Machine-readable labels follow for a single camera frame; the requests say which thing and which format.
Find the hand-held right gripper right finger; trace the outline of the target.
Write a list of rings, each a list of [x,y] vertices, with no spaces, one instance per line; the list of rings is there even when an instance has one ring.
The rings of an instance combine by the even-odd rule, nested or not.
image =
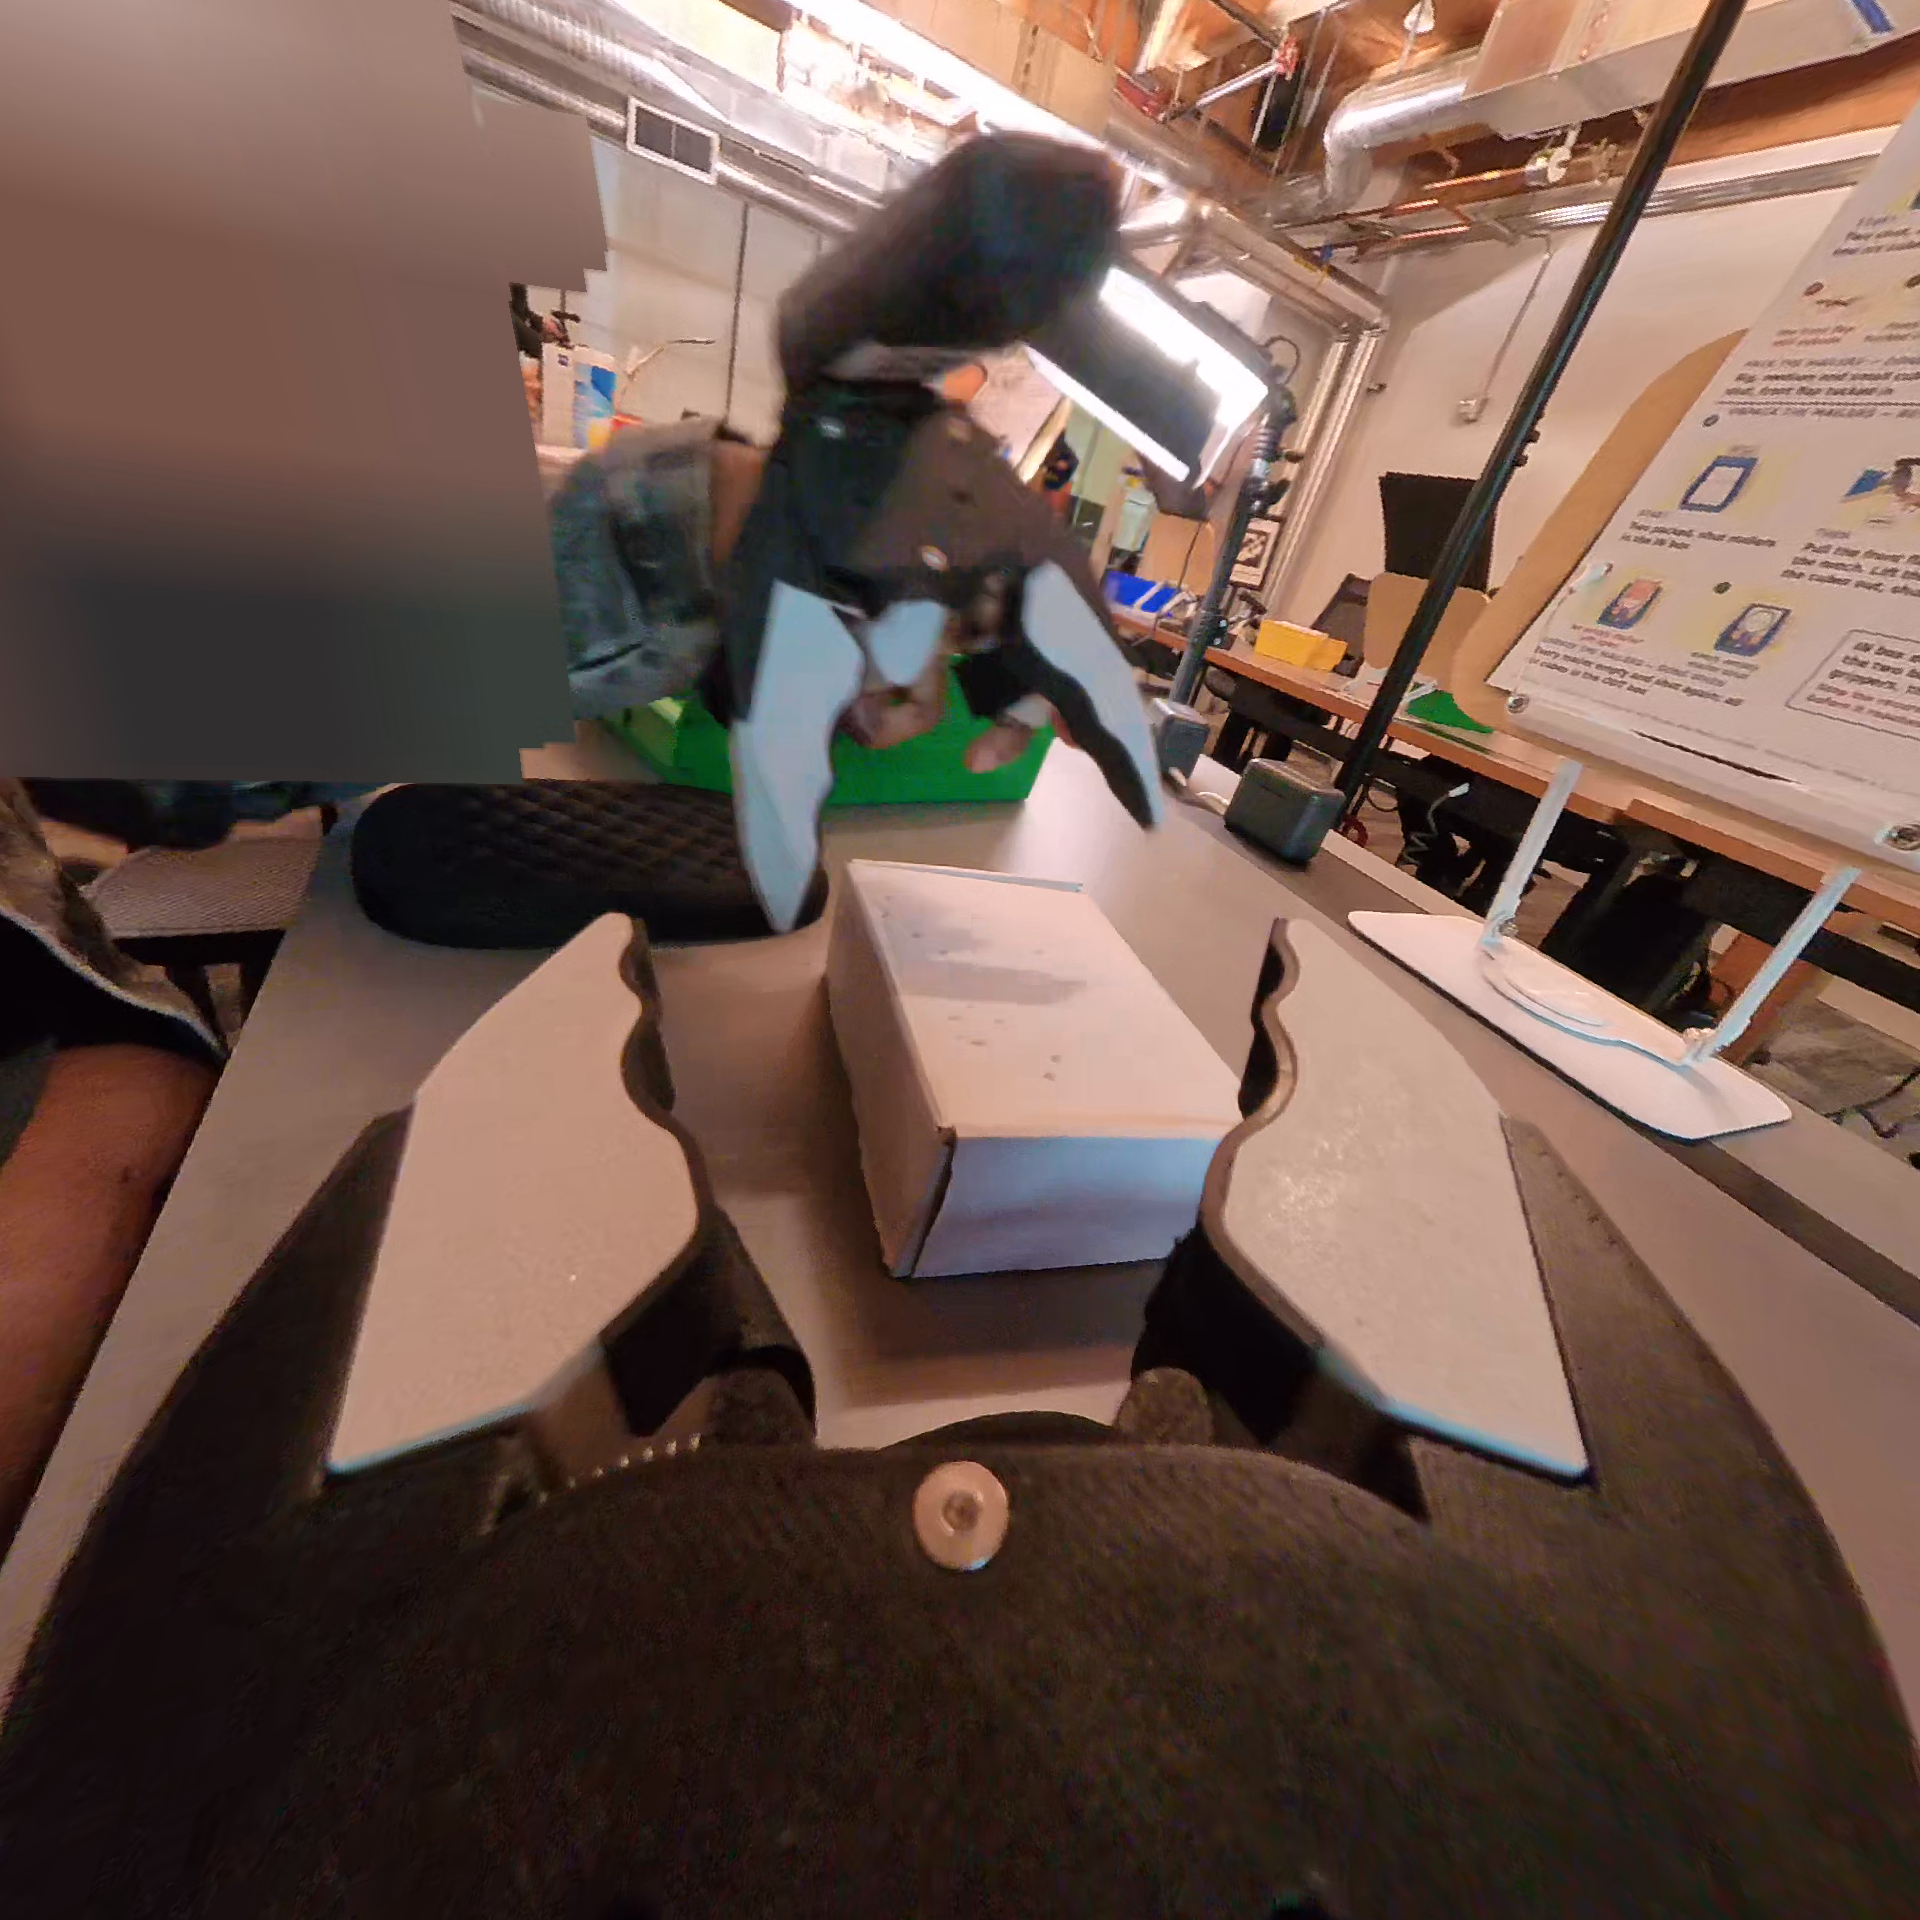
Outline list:
[[[1217,1143],[1207,1248],[1391,1425],[1547,1476],[1589,1453],[1491,1092],[1314,924],[1272,924],[1253,1012],[1276,1081]]]

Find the white cardboard box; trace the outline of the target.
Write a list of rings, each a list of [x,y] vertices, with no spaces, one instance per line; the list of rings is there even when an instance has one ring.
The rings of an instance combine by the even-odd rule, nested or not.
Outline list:
[[[1164,1261],[1238,1074],[1076,883],[856,858],[827,1020],[899,1282]]]

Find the person's left hand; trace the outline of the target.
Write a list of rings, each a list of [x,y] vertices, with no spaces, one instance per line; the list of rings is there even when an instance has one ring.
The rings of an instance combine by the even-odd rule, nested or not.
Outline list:
[[[838,716],[835,731],[859,747],[888,752],[935,731],[946,716],[948,668],[934,662],[910,684],[864,684]],[[1052,719],[1043,706],[1016,703],[963,744],[963,767],[972,776],[993,773],[1023,756]]]

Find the black light stand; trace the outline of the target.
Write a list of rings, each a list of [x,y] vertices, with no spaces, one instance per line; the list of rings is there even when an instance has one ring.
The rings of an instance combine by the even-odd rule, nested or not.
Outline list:
[[[1177,707],[1191,707],[1197,684],[1205,669],[1205,653],[1217,643],[1225,625],[1225,604],[1233,587],[1233,571],[1246,531],[1253,518],[1273,506],[1286,492],[1284,436],[1297,420],[1297,405],[1290,386],[1280,376],[1265,382],[1263,404],[1250,440],[1250,458],[1242,471],[1225,531],[1213,553],[1211,579],[1186,630],[1186,643],[1168,685],[1168,699]]]

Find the grey pole base block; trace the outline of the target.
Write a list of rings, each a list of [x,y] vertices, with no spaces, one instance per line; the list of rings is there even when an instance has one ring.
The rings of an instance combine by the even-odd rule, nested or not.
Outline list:
[[[1253,758],[1224,803],[1221,826],[1290,867],[1319,854],[1348,811],[1348,796],[1290,759]]]

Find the black quilted case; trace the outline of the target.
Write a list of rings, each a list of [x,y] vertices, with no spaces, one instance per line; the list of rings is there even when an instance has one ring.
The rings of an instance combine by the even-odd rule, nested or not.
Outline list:
[[[732,802],[633,779],[405,781],[363,806],[353,898],[431,947],[561,947],[603,915],[654,946],[766,940]]]

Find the white poster stand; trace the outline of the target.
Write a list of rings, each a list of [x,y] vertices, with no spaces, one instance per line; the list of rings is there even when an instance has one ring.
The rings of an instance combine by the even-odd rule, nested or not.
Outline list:
[[[1816,931],[1862,877],[1858,861],[1829,867],[1771,955],[1713,1025],[1682,1033],[1546,958],[1509,931],[1523,881],[1541,863],[1585,773],[1561,758],[1509,856],[1493,903],[1478,919],[1355,910],[1350,927],[1608,1109],[1668,1139],[1703,1141],[1785,1125],[1790,1101],[1728,1050],[1756,1020]]]

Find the bright light panel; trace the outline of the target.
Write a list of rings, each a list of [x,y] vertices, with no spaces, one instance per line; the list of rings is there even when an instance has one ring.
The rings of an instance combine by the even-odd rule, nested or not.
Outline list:
[[[1272,358],[1209,306],[1132,265],[1101,280],[1020,340],[1030,362],[1179,487],[1221,475],[1240,436],[1292,420]]]

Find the black panel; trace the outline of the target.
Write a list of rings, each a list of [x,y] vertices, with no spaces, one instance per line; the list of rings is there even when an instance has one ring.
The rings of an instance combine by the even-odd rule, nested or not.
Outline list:
[[[1379,471],[1379,571],[1426,582],[1474,492],[1472,475]]]

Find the wooden table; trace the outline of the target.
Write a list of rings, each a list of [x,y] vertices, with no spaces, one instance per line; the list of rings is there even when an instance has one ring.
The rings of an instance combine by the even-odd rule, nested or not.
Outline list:
[[[1314,707],[1342,724],[1360,724],[1371,703],[1371,687],[1332,672],[1304,668],[1260,651],[1209,648],[1205,668],[1228,676],[1236,685],[1261,687]],[[1400,716],[1387,739],[1436,756],[1469,776],[1523,794],[1546,796],[1560,756],[1546,746],[1509,734],[1483,737],[1460,729],[1434,727]],[[1752,826],[1707,802],[1677,799],[1625,776],[1603,773],[1589,766],[1574,788],[1570,810],[1606,826],[1632,823],[1654,830],[1671,841],[1721,856],[1804,890],[1812,890],[1837,856],[1819,851],[1812,839],[1783,828]],[[1918,881],[1914,876],[1864,872],[1841,900],[1849,910],[1902,936],[1918,936]]]

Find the person's leg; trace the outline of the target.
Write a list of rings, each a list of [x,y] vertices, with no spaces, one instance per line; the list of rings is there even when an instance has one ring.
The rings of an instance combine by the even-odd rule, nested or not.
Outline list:
[[[220,1072],[139,1043],[62,1048],[1,1169],[1,1547],[62,1429]]]

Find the black slanted pole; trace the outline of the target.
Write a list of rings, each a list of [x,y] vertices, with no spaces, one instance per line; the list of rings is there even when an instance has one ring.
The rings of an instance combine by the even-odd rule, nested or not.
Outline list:
[[[1707,2],[1676,60],[1662,95],[1595,228],[1595,235],[1571,280],[1517,398],[1506,416],[1475,483],[1452,522],[1452,531],[1413,604],[1378,690],[1358,722],[1335,785],[1342,796],[1338,826],[1348,828],[1364,811],[1373,766],[1404,695],[1423,664],[1452,598],[1466,584],[1485,528],[1498,516],[1513,473],[1539,436],[1541,418],[1560,387],[1571,355],[1603,298],[1619,258],[1652,201],[1679,136],[1709,89],[1720,56],[1735,33],[1743,2]]]

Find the person's camouflage clothing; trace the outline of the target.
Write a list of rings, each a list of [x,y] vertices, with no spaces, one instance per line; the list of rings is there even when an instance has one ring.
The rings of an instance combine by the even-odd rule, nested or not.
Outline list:
[[[25,788],[1,779],[1,1050],[135,1043],[222,1068],[227,1048],[161,973],[107,938]]]

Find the brown cardboard sheet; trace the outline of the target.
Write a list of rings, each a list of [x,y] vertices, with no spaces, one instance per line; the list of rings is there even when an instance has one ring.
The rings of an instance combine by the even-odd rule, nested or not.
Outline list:
[[[1499,587],[1458,587],[1452,594],[1413,674],[1432,680],[1469,724],[1493,727],[1506,719],[1506,695],[1490,685],[1491,669],[1571,584],[1593,541],[1743,336],[1737,329],[1695,347],[1650,382],[1550,509]]]

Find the white wall vent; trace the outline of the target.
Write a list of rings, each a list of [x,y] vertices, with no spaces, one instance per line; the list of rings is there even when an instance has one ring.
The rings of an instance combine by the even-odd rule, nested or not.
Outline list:
[[[678,177],[708,186],[718,182],[722,156],[718,133],[639,97],[625,100],[624,148]]]

